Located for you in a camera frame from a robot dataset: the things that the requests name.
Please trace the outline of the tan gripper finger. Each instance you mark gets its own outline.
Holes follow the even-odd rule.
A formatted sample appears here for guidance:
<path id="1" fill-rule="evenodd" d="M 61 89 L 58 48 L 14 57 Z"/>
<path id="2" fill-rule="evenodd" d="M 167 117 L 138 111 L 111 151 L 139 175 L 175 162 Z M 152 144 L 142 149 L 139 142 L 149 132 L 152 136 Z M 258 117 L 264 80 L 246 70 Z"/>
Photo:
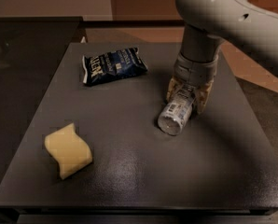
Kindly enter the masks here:
<path id="1" fill-rule="evenodd" d="M 195 110 L 198 114 L 201 114 L 208 102 L 211 89 L 213 87 L 214 81 L 207 82 L 200 85 L 195 91 Z"/>
<path id="2" fill-rule="evenodd" d="M 176 77 L 172 77 L 170 79 L 168 90 L 166 93 L 166 101 L 169 102 L 171 98 L 173 97 L 174 93 L 177 91 L 177 89 L 180 86 L 180 82 Z"/>

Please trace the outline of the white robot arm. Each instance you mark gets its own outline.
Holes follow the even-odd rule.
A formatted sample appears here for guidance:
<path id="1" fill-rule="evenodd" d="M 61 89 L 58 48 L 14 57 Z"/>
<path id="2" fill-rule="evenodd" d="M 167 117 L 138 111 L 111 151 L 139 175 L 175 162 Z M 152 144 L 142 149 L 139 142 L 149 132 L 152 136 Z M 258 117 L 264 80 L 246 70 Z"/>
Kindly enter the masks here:
<path id="1" fill-rule="evenodd" d="M 198 113 L 206 107 L 224 41 L 278 77 L 278 14 L 248 0 L 175 0 L 185 22 L 182 46 L 166 99 L 186 85 L 193 88 Z"/>

